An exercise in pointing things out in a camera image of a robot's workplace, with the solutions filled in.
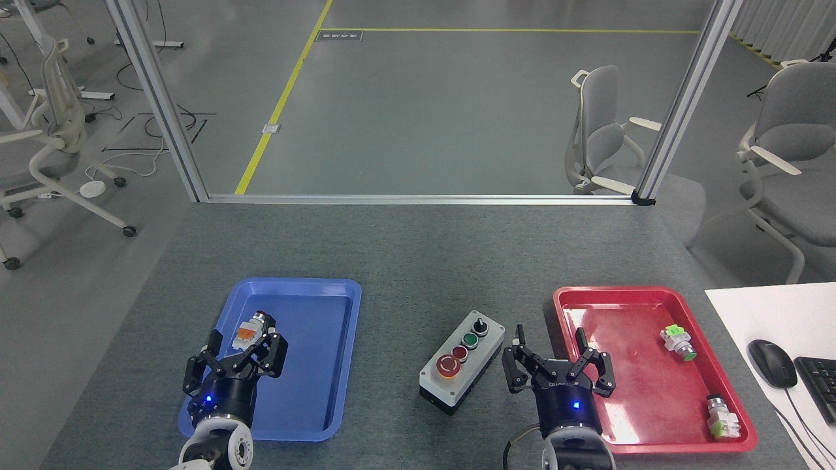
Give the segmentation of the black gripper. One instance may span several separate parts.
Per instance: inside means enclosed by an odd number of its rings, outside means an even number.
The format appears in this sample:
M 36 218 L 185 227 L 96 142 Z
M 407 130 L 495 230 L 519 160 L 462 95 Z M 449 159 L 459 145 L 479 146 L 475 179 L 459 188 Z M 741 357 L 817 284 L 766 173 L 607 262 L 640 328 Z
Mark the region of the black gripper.
M 609 398 L 617 386 L 610 354 L 591 347 L 583 328 L 576 328 L 574 339 L 580 354 L 574 363 L 546 363 L 526 346 L 522 324 L 517 325 L 511 345 L 502 348 L 507 389 L 510 393 L 532 389 L 542 438 L 568 426 L 584 426 L 601 434 L 593 393 Z M 583 374 L 588 365 L 597 371 L 594 382 Z
M 229 374 L 217 359 L 221 343 L 222 333 L 213 328 L 201 351 L 186 360 L 182 390 L 191 396 L 187 405 L 188 417 L 194 428 L 215 416 L 239 420 L 250 428 L 257 381 L 264 375 L 280 377 L 289 343 L 278 332 L 271 315 L 254 313 L 236 330 L 235 348 L 243 352 L 235 360 L 235 372 Z M 206 367 L 210 370 L 207 378 Z

